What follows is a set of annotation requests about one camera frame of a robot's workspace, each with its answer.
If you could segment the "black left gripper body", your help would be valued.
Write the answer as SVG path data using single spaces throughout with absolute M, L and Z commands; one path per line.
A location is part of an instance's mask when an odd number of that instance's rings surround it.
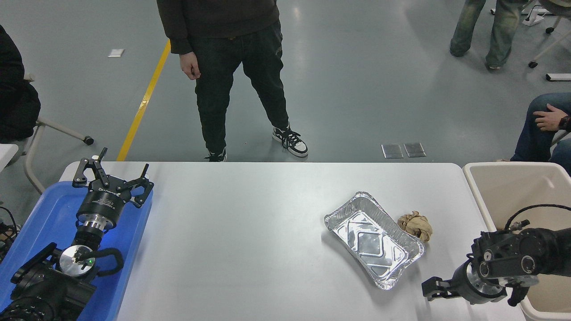
M 78 221 L 92 221 L 92 217 L 98 215 L 106 219 L 106 224 L 118 223 L 131 192 L 123 189 L 127 181 L 118 177 L 109 177 L 108 180 L 108 186 L 101 180 L 89 183 L 87 195 L 77 212 Z

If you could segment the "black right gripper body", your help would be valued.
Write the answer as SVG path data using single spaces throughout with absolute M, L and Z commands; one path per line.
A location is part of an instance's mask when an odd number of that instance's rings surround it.
M 471 262 L 466 261 L 453 274 L 451 292 L 469 301 L 471 305 L 483 304 L 483 293 L 477 286 L 480 282 L 480 276 L 473 270 Z

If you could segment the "person's right hand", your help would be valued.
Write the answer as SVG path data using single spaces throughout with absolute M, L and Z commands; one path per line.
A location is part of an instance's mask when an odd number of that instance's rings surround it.
M 201 77 L 199 64 L 194 52 L 179 54 L 180 69 L 191 81 Z

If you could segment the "person's hand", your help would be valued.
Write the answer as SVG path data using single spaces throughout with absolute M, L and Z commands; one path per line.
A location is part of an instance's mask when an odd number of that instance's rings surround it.
M 563 110 L 546 104 L 547 111 L 534 111 L 535 124 L 541 131 L 558 131 L 561 120 L 568 116 Z

